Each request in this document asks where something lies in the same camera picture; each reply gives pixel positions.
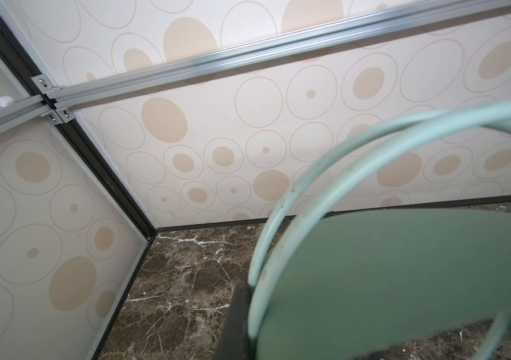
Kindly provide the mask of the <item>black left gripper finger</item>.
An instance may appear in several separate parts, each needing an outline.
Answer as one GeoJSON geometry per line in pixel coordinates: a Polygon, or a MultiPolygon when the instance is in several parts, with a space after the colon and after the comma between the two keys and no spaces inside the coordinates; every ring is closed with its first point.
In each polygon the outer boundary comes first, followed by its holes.
{"type": "Polygon", "coordinates": [[[237,282],[213,359],[248,360],[253,358],[253,351],[247,334],[250,300],[251,293],[248,283],[245,281],[237,282]]]}

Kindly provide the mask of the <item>mint green headphones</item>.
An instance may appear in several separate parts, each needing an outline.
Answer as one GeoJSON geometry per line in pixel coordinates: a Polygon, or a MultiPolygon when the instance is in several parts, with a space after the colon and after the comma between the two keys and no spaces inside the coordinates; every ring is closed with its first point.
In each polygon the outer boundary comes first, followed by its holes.
{"type": "Polygon", "coordinates": [[[330,216],[365,178],[449,134],[511,134],[511,100],[378,124],[315,162],[268,219],[250,264],[257,359],[353,359],[489,319],[475,358],[511,337],[511,214],[401,208],[330,216]]]}

